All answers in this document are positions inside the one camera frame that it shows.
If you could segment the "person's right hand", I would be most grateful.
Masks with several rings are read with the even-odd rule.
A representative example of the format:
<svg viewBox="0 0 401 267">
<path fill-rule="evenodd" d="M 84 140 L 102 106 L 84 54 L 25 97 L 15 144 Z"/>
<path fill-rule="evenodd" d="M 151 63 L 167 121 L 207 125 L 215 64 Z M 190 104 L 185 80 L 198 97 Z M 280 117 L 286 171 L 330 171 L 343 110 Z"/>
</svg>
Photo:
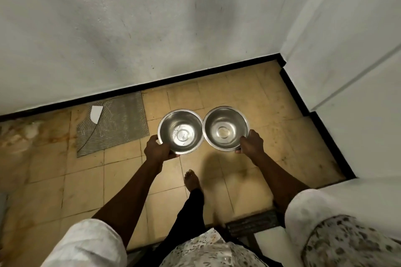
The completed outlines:
<svg viewBox="0 0 401 267">
<path fill-rule="evenodd" d="M 239 148 L 235 150 L 235 153 L 245 154 L 253 162 L 253 164 L 257 165 L 256 162 L 258 158 L 265 154 L 263 144 L 251 144 L 248 142 L 247 136 L 240 137 Z"/>
</svg>

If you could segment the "person's left hand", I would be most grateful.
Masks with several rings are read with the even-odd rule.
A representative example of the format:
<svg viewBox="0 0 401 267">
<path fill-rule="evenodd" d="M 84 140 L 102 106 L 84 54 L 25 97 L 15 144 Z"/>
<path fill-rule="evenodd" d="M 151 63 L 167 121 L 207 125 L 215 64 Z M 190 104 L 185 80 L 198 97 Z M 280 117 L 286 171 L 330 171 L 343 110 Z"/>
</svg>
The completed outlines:
<svg viewBox="0 0 401 267">
<path fill-rule="evenodd" d="M 159 148 L 155 152 L 145 152 L 144 150 L 144 154 L 146 157 L 144 163 L 153 169 L 158 169 L 159 172 L 161 171 L 165 161 L 179 157 L 178 154 L 171 151 L 168 143 L 160 144 Z"/>
</svg>

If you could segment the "steel bowl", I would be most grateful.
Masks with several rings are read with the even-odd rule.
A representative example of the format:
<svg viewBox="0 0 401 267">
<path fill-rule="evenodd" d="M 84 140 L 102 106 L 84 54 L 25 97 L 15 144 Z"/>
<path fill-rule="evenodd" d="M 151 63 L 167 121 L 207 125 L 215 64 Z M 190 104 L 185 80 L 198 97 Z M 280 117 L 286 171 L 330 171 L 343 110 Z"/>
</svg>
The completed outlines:
<svg viewBox="0 0 401 267">
<path fill-rule="evenodd" d="M 157 134 L 159 143 L 168 143 L 173 153 L 189 154 L 204 140 L 203 119 L 188 109 L 173 110 L 161 119 Z"/>
<path fill-rule="evenodd" d="M 247 137 L 249 122 L 242 112 L 219 106 L 210 110 L 203 119 L 203 137 L 213 148 L 222 152 L 240 149 L 240 138 Z"/>
</svg>

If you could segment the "person's right forearm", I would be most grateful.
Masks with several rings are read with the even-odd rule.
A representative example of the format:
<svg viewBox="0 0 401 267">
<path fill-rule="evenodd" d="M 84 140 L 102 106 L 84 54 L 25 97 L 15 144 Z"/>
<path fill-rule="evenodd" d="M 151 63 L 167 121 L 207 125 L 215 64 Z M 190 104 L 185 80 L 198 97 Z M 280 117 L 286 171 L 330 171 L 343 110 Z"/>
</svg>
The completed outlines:
<svg viewBox="0 0 401 267">
<path fill-rule="evenodd" d="M 305 183 L 286 172 L 266 153 L 257 152 L 248 157 L 260 169 L 273 194 L 273 203 L 279 213 L 285 214 L 294 197 L 302 191 L 310 189 Z"/>
</svg>

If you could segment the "person's left forearm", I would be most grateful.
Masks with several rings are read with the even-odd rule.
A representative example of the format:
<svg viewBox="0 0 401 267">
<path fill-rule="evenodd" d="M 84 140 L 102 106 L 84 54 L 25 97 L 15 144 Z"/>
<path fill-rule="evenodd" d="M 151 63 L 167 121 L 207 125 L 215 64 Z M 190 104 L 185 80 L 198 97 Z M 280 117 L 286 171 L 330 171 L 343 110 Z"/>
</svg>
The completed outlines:
<svg viewBox="0 0 401 267">
<path fill-rule="evenodd" d="M 147 159 L 127 184 L 101 209 L 93 219 L 108 224 L 122 239 L 126 249 L 142 213 L 146 198 L 163 162 Z"/>
</svg>

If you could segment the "grey ribbed floor mat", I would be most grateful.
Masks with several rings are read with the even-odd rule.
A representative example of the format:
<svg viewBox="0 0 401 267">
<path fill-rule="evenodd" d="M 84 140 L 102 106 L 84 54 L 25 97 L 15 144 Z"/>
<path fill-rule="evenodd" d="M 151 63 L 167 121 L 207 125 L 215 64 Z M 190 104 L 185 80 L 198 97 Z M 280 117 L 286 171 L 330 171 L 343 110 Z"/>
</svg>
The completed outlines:
<svg viewBox="0 0 401 267">
<path fill-rule="evenodd" d="M 91 106 L 103 106 L 97 125 L 89 118 Z M 76 128 L 78 158 L 150 135 L 141 92 L 91 103 L 85 111 Z"/>
</svg>

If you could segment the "person's bare foot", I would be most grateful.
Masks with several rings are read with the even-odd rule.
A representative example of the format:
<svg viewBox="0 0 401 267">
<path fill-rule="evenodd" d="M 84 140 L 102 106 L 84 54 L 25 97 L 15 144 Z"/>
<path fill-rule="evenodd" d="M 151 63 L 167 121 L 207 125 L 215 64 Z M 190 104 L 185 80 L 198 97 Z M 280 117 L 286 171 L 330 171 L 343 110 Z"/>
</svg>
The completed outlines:
<svg viewBox="0 0 401 267">
<path fill-rule="evenodd" d="M 184 185 L 189 192 L 196 189 L 201 190 L 201 184 L 199 182 L 198 176 L 192 169 L 189 169 L 184 175 Z"/>
</svg>

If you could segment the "white paper scrap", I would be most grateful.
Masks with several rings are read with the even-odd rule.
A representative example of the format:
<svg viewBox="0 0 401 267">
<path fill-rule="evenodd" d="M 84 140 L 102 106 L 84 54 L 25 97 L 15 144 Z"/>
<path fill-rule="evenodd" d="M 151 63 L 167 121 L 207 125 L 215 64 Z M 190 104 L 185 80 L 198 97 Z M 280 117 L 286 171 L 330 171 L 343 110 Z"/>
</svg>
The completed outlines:
<svg viewBox="0 0 401 267">
<path fill-rule="evenodd" d="M 89 118 L 92 123 L 97 125 L 103 112 L 103 106 L 91 106 Z"/>
</svg>

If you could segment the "person's black trouser leg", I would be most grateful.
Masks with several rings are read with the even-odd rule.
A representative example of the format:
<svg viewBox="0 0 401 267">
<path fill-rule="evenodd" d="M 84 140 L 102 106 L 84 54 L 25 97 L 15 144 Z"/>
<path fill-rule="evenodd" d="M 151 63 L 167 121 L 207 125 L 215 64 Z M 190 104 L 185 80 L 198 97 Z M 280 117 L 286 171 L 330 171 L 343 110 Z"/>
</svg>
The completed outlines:
<svg viewBox="0 0 401 267">
<path fill-rule="evenodd" d="M 147 251 L 135 267 L 159 267 L 178 245 L 204 234 L 207 229 L 203 220 L 203 207 L 204 194 L 200 188 L 195 188 L 190 191 L 167 237 L 156 249 Z"/>
</svg>

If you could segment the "dark ridged doormat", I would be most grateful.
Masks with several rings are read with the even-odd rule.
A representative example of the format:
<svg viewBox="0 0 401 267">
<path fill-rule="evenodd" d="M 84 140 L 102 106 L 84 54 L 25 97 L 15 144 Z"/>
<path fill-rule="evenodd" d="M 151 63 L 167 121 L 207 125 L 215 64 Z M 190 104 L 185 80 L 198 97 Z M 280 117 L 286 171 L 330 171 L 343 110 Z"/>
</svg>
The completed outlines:
<svg viewBox="0 0 401 267">
<path fill-rule="evenodd" d="M 266 210 L 225 224 L 231 236 L 240 238 L 281 226 L 275 210 Z"/>
</svg>

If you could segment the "white right sleeve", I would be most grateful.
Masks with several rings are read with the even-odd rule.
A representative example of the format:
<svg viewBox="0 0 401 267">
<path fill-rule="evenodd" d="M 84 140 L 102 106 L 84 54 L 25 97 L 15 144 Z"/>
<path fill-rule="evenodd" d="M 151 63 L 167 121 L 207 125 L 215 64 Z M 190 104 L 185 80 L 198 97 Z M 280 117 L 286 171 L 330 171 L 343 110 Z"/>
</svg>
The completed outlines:
<svg viewBox="0 0 401 267">
<path fill-rule="evenodd" d="M 320 190 L 297 194 L 284 224 L 305 267 L 401 267 L 401 244 Z"/>
</svg>

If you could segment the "white sleeve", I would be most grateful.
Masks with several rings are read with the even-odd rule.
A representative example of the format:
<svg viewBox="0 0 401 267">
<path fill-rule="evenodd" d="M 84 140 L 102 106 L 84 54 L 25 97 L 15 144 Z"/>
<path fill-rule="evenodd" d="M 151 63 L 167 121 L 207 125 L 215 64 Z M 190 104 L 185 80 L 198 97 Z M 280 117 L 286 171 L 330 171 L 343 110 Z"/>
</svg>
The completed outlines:
<svg viewBox="0 0 401 267">
<path fill-rule="evenodd" d="M 401 244 L 320 190 L 297 194 L 284 224 L 305 267 L 401 267 Z"/>
<path fill-rule="evenodd" d="M 126 267 L 123 240 L 105 222 L 84 219 L 71 226 L 41 267 Z"/>
</svg>

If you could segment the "white left sleeve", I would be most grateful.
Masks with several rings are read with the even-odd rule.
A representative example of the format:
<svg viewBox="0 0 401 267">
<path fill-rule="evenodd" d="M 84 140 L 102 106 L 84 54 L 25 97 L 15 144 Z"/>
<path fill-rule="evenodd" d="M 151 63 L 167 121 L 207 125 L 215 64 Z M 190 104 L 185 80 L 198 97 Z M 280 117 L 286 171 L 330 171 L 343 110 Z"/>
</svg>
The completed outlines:
<svg viewBox="0 0 401 267">
<path fill-rule="evenodd" d="M 84 219 L 71 226 L 41 267 L 126 267 L 123 240 L 105 222 Z"/>
</svg>

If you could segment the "white patterned garment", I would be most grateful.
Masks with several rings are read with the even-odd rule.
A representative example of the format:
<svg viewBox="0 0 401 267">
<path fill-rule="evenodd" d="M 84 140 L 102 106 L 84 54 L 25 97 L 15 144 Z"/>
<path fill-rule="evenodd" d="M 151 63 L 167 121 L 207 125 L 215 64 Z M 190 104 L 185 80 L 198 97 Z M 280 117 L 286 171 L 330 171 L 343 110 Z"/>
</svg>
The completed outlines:
<svg viewBox="0 0 401 267">
<path fill-rule="evenodd" d="M 300 246 L 304 267 L 401 267 L 401 245 L 355 217 L 319 214 L 286 219 L 288 235 Z M 226 242 L 215 229 L 177 246 L 160 267 L 273 267 L 244 246 Z"/>
</svg>

